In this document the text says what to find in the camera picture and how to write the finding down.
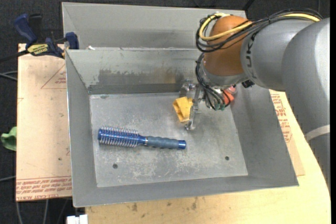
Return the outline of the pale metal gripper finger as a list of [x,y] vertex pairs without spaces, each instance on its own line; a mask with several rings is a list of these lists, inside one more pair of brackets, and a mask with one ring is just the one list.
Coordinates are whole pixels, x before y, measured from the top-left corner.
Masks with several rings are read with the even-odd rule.
[[193,104],[192,104],[192,107],[190,109],[190,119],[189,119],[188,123],[185,125],[185,129],[187,131],[191,131],[191,130],[195,129],[194,122],[195,122],[196,113],[198,112],[200,91],[201,91],[200,88],[197,88],[195,90],[195,94],[194,94],[194,98],[193,98]]
[[195,84],[192,80],[185,80],[180,88],[180,95],[190,95],[195,91]]

